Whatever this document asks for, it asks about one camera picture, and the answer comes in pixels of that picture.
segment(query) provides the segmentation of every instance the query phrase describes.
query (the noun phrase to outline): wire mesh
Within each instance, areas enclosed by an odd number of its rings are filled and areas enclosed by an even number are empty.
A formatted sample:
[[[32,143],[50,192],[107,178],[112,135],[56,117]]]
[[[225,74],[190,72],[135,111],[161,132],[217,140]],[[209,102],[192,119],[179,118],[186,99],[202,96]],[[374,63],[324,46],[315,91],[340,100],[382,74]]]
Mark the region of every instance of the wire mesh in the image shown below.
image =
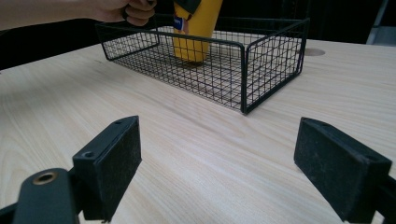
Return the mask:
[[[96,29],[108,60],[247,114],[301,73],[308,23],[219,18],[206,38],[178,34],[172,15],[156,15],[145,27]]]

